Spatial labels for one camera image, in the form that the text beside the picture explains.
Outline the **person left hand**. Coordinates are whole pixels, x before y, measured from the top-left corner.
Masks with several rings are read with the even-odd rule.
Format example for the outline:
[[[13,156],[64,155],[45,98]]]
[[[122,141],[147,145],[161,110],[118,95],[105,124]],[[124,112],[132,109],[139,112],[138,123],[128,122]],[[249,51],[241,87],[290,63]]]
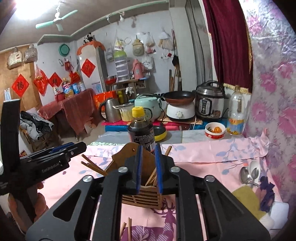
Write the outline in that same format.
[[[35,187],[38,189],[42,189],[44,187],[44,184],[42,182],[39,182],[35,185]],[[11,214],[16,221],[16,224],[18,228],[21,230],[21,232],[26,233],[28,228],[36,222],[49,208],[46,204],[45,197],[42,193],[36,192],[36,202],[34,205],[35,214],[36,217],[34,218],[34,221],[31,221],[26,210],[24,209],[22,203],[15,199],[12,194],[9,194],[8,196],[8,206],[11,211]]]

